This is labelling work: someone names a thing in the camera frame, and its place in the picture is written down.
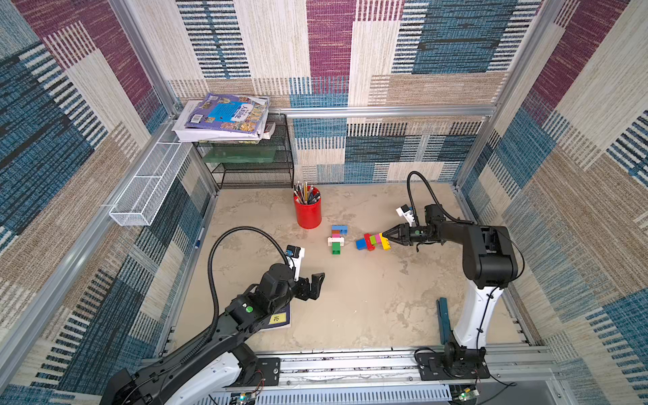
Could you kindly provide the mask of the yellow lego brick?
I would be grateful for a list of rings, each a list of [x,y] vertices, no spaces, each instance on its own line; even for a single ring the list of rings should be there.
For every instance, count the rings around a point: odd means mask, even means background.
[[[389,251],[391,249],[390,242],[388,241],[388,239],[386,239],[386,237],[383,236],[383,234],[379,234],[379,236],[380,236],[380,239],[381,239],[381,246],[382,246],[383,250],[384,251]]]

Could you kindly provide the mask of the red lego brick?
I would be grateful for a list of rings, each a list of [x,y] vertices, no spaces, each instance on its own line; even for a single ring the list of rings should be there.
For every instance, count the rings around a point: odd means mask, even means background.
[[[376,246],[373,246],[370,241],[370,234],[364,234],[364,239],[366,240],[366,245],[367,245],[367,250],[368,251],[374,251],[376,249]]]

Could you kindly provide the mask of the white lego brick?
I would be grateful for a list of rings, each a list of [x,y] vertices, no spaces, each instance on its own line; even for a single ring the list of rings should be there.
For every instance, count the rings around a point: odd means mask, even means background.
[[[329,246],[332,246],[333,242],[340,242],[342,244],[342,246],[344,246],[345,240],[344,239],[343,240],[334,240],[334,239],[332,239],[332,237],[327,238],[327,244]]]

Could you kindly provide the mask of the light blue lego brick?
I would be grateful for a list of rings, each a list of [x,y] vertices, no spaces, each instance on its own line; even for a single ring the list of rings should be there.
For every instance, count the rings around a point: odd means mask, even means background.
[[[346,225],[333,225],[332,226],[333,235],[347,235],[348,227]]]

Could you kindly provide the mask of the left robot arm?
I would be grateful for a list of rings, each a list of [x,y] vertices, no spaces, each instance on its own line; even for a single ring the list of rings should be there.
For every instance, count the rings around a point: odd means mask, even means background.
[[[272,265],[180,349],[134,373],[114,374],[100,403],[191,404],[217,386],[233,384],[243,372],[253,378],[258,358],[246,340],[293,299],[317,300],[324,279],[324,273],[295,278],[290,266]]]

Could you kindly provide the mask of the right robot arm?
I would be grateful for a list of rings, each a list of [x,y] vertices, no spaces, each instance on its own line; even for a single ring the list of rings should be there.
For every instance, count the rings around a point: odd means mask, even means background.
[[[450,378],[485,378],[487,332],[498,300],[518,278],[518,265],[508,230],[502,226],[482,226],[447,214],[440,204],[425,207],[425,223],[416,222],[413,209],[403,206],[398,214],[406,219],[382,233],[388,241],[402,246],[434,245],[452,242],[462,247],[462,271],[467,294],[462,315],[444,344],[444,353],[425,360],[423,369],[442,370]]]

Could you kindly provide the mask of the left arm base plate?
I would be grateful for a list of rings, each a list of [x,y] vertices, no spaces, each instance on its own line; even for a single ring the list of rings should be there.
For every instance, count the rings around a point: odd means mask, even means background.
[[[255,388],[259,384],[263,386],[278,386],[280,371],[281,359],[279,357],[260,358],[253,366],[244,369],[237,380],[229,385],[228,388]]]

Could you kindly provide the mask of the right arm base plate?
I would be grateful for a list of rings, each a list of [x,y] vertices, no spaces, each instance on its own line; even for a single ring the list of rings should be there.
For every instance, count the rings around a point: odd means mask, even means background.
[[[468,356],[459,357],[417,350],[414,360],[422,381],[479,381],[491,378],[485,359],[478,354],[469,353]]]

